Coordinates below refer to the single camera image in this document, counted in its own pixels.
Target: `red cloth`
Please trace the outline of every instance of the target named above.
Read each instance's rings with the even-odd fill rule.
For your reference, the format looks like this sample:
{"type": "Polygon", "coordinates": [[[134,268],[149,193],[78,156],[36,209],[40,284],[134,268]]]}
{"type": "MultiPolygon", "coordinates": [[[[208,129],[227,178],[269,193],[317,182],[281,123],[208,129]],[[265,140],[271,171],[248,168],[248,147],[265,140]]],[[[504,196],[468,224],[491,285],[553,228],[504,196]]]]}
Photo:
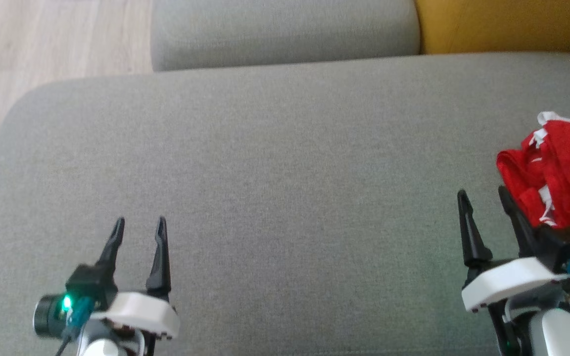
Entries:
{"type": "Polygon", "coordinates": [[[543,129],[527,136],[521,149],[498,153],[496,165],[532,225],[570,226],[570,119],[545,112],[538,121],[543,129]],[[550,192],[547,203],[539,192],[545,186],[550,192]]]}

